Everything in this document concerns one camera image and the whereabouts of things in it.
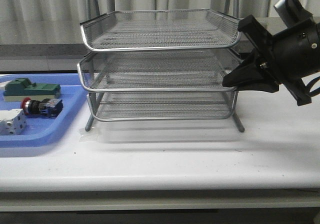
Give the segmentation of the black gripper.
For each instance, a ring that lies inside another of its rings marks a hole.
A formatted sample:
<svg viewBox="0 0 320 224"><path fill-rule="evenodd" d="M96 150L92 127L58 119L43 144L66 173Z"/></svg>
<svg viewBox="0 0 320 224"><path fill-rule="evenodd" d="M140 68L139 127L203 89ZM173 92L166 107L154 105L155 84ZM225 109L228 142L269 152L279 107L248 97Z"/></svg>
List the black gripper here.
<svg viewBox="0 0 320 224"><path fill-rule="evenodd" d="M239 21L238 31L245 34L259 55L251 53L226 74L224 87L275 93L284 85L298 106L310 104L320 93L318 88L312 90L318 77L308 84L302 80L320 71L320 25L313 18L272 35L249 15Z"/></svg>

